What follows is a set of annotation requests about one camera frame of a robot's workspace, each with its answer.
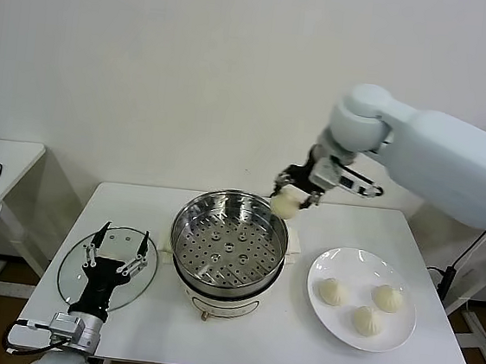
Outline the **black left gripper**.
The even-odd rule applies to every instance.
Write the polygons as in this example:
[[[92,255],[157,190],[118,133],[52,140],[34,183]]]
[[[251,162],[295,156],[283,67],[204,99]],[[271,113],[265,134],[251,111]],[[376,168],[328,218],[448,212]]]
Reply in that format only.
[[[147,264],[149,232],[146,232],[142,238],[135,257],[125,263],[115,259],[97,257],[98,249],[110,226],[111,223],[106,222],[92,236],[90,243],[83,246],[86,259],[83,266],[87,266],[83,272],[86,274],[87,283],[79,300],[69,305],[68,313],[87,313],[97,318],[107,319],[107,311],[114,289],[127,284],[128,277],[134,278]]]

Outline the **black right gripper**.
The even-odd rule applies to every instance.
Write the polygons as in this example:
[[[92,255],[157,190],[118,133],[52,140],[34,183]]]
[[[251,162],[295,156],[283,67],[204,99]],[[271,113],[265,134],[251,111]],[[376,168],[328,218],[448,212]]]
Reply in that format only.
[[[292,184],[292,186],[298,188],[298,191],[302,195],[302,200],[298,206],[299,210],[320,205],[323,197],[323,189],[310,180],[310,173],[317,163],[317,158],[314,155],[315,148],[315,145],[310,148],[306,162],[303,165],[293,163],[287,167],[286,171],[282,171],[276,176],[274,179],[274,188],[271,195],[269,195],[270,198],[279,195],[282,188]]]

